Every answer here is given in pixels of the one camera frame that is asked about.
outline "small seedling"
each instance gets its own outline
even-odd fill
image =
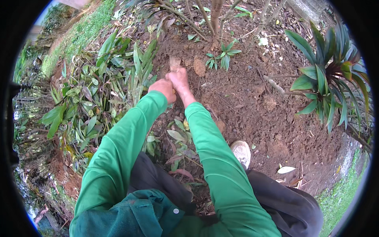
[[[207,53],[207,56],[211,57],[211,59],[209,59],[206,63],[205,63],[205,66],[207,66],[209,64],[209,69],[212,69],[213,66],[215,66],[215,69],[217,71],[217,59],[213,56],[213,54],[211,53]]]
[[[215,59],[221,59],[221,68],[225,68],[226,71],[229,69],[230,57],[234,56],[236,53],[242,52],[238,49],[231,49],[234,45],[234,41],[232,41],[228,46],[225,47],[224,43],[221,43],[221,55],[215,57]]]

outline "green sleeve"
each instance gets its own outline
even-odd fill
[[[70,236],[80,213],[89,209],[108,210],[126,197],[130,172],[146,134],[166,108],[166,97],[151,91],[103,137],[84,173]]]
[[[225,142],[210,113],[198,102],[185,110],[204,178],[219,219],[200,236],[281,236],[261,207],[241,163]]]

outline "person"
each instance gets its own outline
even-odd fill
[[[215,215],[196,216],[191,193],[141,151],[168,104],[183,101]],[[246,142],[228,146],[194,98],[185,68],[166,74],[103,137],[86,170],[71,236],[318,236],[322,212],[309,194],[247,170]]]

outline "hand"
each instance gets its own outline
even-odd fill
[[[176,95],[173,93],[172,82],[170,80],[161,79],[156,81],[149,87],[149,91],[159,91],[167,99],[167,104],[172,104],[176,100]]]
[[[187,71],[185,68],[180,67],[177,72],[167,73],[166,79],[172,82],[174,89],[180,96],[190,91]]]

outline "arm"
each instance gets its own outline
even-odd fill
[[[187,81],[185,69],[182,70],[182,77]],[[280,236],[271,216],[255,198],[242,165],[225,142],[210,113],[196,102],[188,83],[180,83],[176,74],[169,74],[166,78],[173,81],[185,105],[185,115],[220,220],[203,228],[201,235],[228,235],[229,232],[231,236]]]
[[[83,211],[108,210],[126,197],[130,172],[146,134],[165,111],[167,103],[175,99],[172,83],[164,79],[157,81],[136,107],[103,137],[83,176],[75,217],[70,225],[71,236],[74,236],[76,219]]]

